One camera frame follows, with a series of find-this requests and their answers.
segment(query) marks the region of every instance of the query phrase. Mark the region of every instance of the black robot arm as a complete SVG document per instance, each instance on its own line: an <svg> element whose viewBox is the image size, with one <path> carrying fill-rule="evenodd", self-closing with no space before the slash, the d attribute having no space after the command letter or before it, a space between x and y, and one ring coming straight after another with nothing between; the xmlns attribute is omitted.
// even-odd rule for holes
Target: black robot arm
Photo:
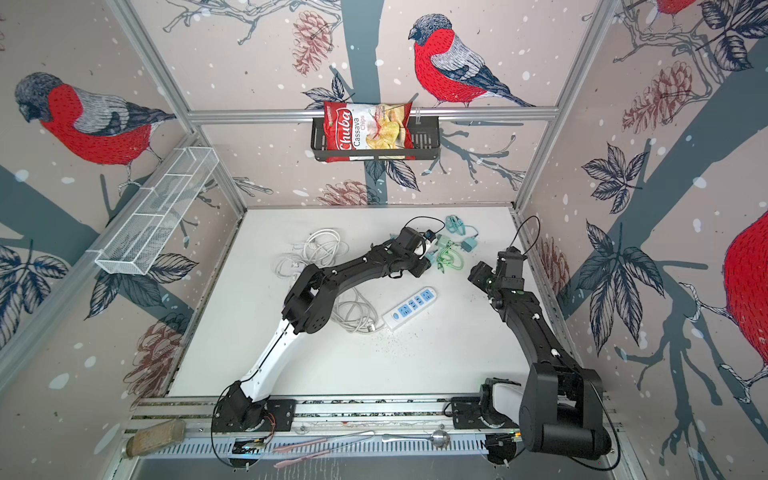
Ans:
<svg viewBox="0 0 768 480"><path fill-rule="evenodd" d="M526 258L510 246L498 253L495 272L480 262L468 278L488 294L531 365L519 412L525 448L598 459L611 450L598 398L603 392L602 381L597 372L582 369L564 351L545 322L536 296L523 290L522 266ZM486 386L485 392L489 394L490 388ZM558 395L567 396L575 405L558 403Z"/></svg>

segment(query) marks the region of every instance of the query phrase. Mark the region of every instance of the white wire basket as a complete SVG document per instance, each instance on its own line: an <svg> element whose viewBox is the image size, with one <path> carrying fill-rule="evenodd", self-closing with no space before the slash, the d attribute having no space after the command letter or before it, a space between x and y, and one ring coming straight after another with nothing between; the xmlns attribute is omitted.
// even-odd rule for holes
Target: white wire basket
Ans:
<svg viewBox="0 0 768 480"><path fill-rule="evenodd" d="M176 226L219 164L210 147L186 147L168 172L99 253L96 264L107 273L146 275Z"/></svg>

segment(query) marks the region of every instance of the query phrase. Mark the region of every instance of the chip bag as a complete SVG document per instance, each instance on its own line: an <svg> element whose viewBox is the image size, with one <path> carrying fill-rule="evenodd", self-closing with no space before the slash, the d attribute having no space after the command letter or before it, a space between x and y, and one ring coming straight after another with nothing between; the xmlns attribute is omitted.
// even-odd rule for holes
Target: chip bag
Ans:
<svg viewBox="0 0 768 480"><path fill-rule="evenodd" d="M408 131L411 104L344 104L325 103L327 150L397 150L413 148ZM392 155L383 160L413 160L414 157ZM372 160L373 157L330 157L326 161Z"/></svg>

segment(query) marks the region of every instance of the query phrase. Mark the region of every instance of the power strip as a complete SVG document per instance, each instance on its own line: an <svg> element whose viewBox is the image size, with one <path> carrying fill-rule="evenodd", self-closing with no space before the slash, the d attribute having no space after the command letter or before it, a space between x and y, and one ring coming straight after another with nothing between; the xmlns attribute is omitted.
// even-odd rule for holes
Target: power strip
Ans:
<svg viewBox="0 0 768 480"><path fill-rule="evenodd" d="M394 332L403 323L427 310L427 307L432 305L435 300L437 300L437 292L432 287L427 286L385 313L382 319Z"/></svg>

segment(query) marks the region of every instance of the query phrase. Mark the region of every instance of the spoon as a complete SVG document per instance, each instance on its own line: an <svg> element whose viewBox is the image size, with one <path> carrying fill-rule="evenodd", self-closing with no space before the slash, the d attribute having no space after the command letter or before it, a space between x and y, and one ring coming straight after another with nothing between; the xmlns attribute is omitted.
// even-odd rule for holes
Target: spoon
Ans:
<svg viewBox="0 0 768 480"><path fill-rule="evenodd" d="M397 442L399 440L425 440L427 442L431 442L432 446L434 446L436 449L441 449L451 441L451 437L445 430L435 430L429 437L412 437L408 435L390 434L382 435L382 442L384 443Z"/></svg>

